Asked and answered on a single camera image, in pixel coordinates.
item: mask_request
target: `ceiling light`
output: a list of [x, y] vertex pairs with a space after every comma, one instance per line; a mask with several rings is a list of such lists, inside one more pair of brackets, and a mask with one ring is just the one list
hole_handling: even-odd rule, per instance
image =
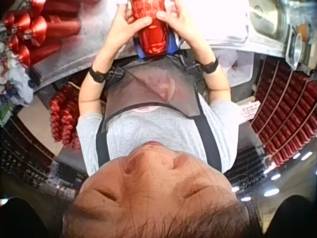
[[296, 160], [300, 155], [301, 155], [301, 153], [297, 153], [297, 154], [293, 157], [293, 159]]
[[280, 174], [276, 174], [274, 176], [271, 177], [271, 180], [277, 180], [278, 178], [280, 178], [281, 175]]
[[0, 199], [0, 207], [3, 206], [4, 204], [6, 204], [8, 202], [9, 199], [4, 198], [4, 199]]
[[239, 191], [239, 190], [240, 190], [239, 187], [233, 187], [233, 188], [231, 189], [232, 192], [237, 192], [237, 191]]
[[251, 197], [243, 197], [243, 198], [241, 198], [242, 202], [248, 202], [250, 200], [251, 200]]
[[304, 155], [302, 158], [301, 158], [301, 161], [304, 161], [306, 160], [310, 155], [312, 155], [313, 153], [310, 151], [308, 152], [306, 155]]
[[274, 170], [275, 168], [276, 168], [276, 164], [274, 162], [272, 162], [272, 164], [266, 170], [264, 170], [263, 174], [266, 175], [269, 172], [271, 172], [272, 170]]
[[268, 174], [268, 172], [270, 172], [270, 171], [271, 171], [271, 169], [270, 169], [270, 168], [267, 168], [266, 170], [264, 170], [263, 174], [266, 175], [266, 174]]
[[270, 197], [270, 196], [276, 195], [278, 193], [279, 193], [278, 188], [271, 189], [271, 190], [265, 192], [264, 197]]

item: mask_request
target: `gray t-shirt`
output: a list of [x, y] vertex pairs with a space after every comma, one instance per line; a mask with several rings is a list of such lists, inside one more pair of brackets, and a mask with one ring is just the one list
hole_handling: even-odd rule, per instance
[[[238, 105], [216, 100], [210, 106], [200, 101], [219, 148], [222, 172], [230, 169], [237, 155], [241, 111]], [[77, 132], [89, 176], [98, 169], [96, 135], [103, 116], [91, 113], [78, 120]], [[203, 142], [195, 122], [165, 107], [151, 112], [127, 111], [108, 123], [107, 143], [110, 159], [127, 156], [136, 147], [157, 141], [175, 151], [183, 151], [207, 162]]]

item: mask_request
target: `nose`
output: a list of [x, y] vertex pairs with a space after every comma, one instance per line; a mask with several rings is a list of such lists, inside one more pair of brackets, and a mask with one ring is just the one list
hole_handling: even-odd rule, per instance
[[128, 160], [126, 173], [168, 171], [174, 168], [175, 153], [164, 147], [144, 146]]

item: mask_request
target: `shoulder strap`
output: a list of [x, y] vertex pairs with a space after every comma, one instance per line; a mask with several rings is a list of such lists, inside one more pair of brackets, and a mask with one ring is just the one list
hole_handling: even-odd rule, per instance
[[204, 114], [198, 93], [196, 93], [196, 96], [200, 110], [200, 115], [194, 117], [194, 121], [204, 145], [207, 163], [214, 169], [218, 170], [219, 172], [222, 172], [221, 157], [216, 140], [209, 126], [208, 120]]
[[97, 136], [96, 136], [96, 149], [98, 156], [99, 168], [106, 162], [110, 161], [108, 144], [107, 144], [107, 131], [102, 132], [105, 118], [100, 123]]

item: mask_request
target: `short sleeve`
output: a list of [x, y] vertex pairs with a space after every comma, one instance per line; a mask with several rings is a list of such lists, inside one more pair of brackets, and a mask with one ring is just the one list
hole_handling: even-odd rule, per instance
[[240, 107], [227, 100], [215, 100], [204, 110], [219, 148], [222, 172], [231, 169], [237, 156]]
[[83, 115], [78, 119], [76, 127], [86, 170], [89, 176], [93, 175], [99, 169], [96, 136], [102, 118], [102, 115], [97, 113]]

